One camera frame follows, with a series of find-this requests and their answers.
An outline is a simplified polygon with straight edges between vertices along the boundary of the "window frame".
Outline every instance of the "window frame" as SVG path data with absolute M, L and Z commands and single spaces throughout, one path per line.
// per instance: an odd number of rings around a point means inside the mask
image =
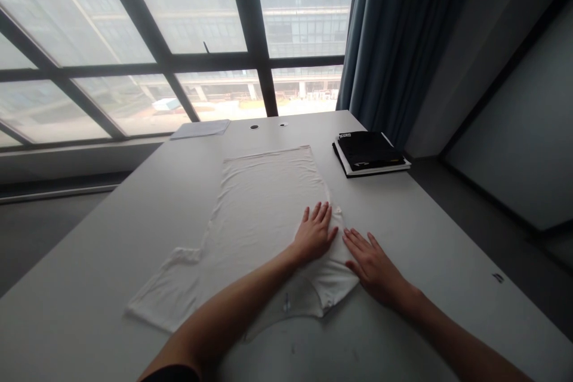
M 258 73 L 267 117 L 270 117 L 278 116 L 272 69 L 338 66 L 344 64 L 344 55 L 270 58 L 260 0 L 235 0 L 247 51 L 208 54 L 173 54 L 168 48 L 145 1 L 120 1 L 156 63 L 59 67 L 5 11 L 0 9 L 0 32 L 37 67 L 37 69 L 0 70 L 0 82 L 34 81 L 40 79 L 51 80 L 76 103 L 80 109 L 110 135 L 109 138 L 71 140 L 56 143 L 35 143 L 29 136 L 17 131 L 0 119 L 0 131 L 21 143 L 19 146 L 0 148 L 0 153 L 77 146 L 80 144 L 120 142 L 172 134 L 125 134 L 116 122 L 107 115 L 85 91 L 80 89 L 72 80 L 73 78 L 149 74 L 164 75 L 190 120 L 199 122 L 199 116 L 187 98 L 181 83 L 179 83 L 175 76 L 176 73 L 255 69 Z

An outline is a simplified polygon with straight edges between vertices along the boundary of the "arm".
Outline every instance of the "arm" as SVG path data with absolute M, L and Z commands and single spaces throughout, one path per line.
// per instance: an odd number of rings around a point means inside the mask
M 513 364 L 439 310 L 400 274 L 374 236 L 366 241 L 355 229 L 344 230 L 343 240 L 358 263 L 346 266 L 380 303 L 412 322 L 463 381 L 531 381 Z
M 328 232 L 332 208 L 319 202 L 310 214 L 306 208 L 294 242 L 282 253 L 219 292 L 170 337 L 140 376 L 172 364 L 203 366 L 226 352 L 248 328 L 264 305 L 297 268 L 322 256 L 338 229 Z

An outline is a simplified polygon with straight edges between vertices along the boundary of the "finger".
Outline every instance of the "finger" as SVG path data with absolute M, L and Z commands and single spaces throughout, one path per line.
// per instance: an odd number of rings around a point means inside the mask
M 360 241 L 360 239 L 349 229 L 344 229 L 344 234 L 348 237 L 348 240 L 351 241 L 354 246 L 360 249 L 362 252 L 366 252 L 368 248 Z
M 382 247 L 378 244 L 378 241 L 376 240 L 376 238 L 372 235 L 371 232 L 368 232 L 368 239 L 370 239 L 370 243 L 372 243 L 372 246 L 374 247 L 374 249 L 377 249 L 379 251 L 384 252 L 384 250 L 382 249 Z
M 330 230 L 330 233 L 328 234 L 328 237 L 326 238 L 326 240 L 330 243 L 334 240 L 334 238 L 336 237 L 336 234 L 338 233 L 338 227 L 334 227 L 332 230 Z
M 330 224 L 330 218 L 332 218 L 332 206 L 329 206 L 328 209 L 326 210 L 326 214 L 322 219 L 321 225 L 323 227 L 328 227 L 328 225 Z
M 318 215 L 316 216 L 316 222 L 322 222 L 327 210 L 328 210 L 328 202 L 325 202 L 322 205 L 321 210 L 318 212 Z
M 314 220 L 318 215 L 318 211 L 321 209 L 321 202 L 318 202 L 315 206 L 315 209 L 312 211 L 312 216 L 310 217 L 311 220 Z
M 304 214 L 303 214 L 303 222 L 306 222 L 306 221 L 308 221 L 308 220 L 309 220 L 309 213 L 310 213 L 310 208 L 309 208 L 309 207 L 307 207 L 307 208 L 304 210 Z
M 362 251 L 360 250 L 360 248 L 358 248 L 346 234 L 342 235 L 342 240 L 344 241 L 344 244 L 346 245 L 346 247 L 348 248 L 348 250 L 355 259 L 358 260 L 362 257 Z
M 367 249 L 372 247 L 372 245 L 370 245 L 370 243 L 367 242 L 366 239 L 363 238 L 362 235 L 358 231 L 356 231 L 355 229 L 350 229 L 350 231 L 360 241 L 361 245 L 365 246 Z
M 350 270 L 352 270 L 352 271 L 354 272 L 354 274 L 355 274 L 356 276 L 358 276 L 358 278 L 359 278 L 360 280 L 363 280 L 363 279 L 364 279 L 364 277 L 365 277 L 365 276 L 364 276 L 364 271 L 362 270 L 360 264 L 357 264 L 357 263 L 355 263 L 354 261 L 348 260 L 345 265 L 346 265 L 346 267 L 348 267 Z

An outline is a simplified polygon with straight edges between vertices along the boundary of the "hand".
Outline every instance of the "hand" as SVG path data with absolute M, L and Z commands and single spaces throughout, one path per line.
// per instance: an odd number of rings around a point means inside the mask
M 412 315 L 419 304 L 421 292 L 404 279 L 376 238 L 368 233 L 369 243 L 355 229 L 344 229 L 342 238 L 358 262 L 347 261 L 346 267 L 358 276 L 366 291 L 380 303 L 405 315 Z
M 332 217 L 332 206 L 329 206 L 328 202 L 324 204 L 318 202 L 312 215 L 309 214 L 310 208 L 306 208 L 294 242 L 289 247 L 300 264 L 306 264 L 323 256 L 338 232 L 338 227 L 328 232 Z

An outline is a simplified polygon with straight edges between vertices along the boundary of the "t-shirt sleeve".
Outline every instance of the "t-shirt sleeve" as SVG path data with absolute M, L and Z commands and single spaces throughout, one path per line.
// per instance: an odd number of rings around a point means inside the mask
M 151 373 L 142 382 L 199 382 L 199 376 L 191 367 L 174 364 Z

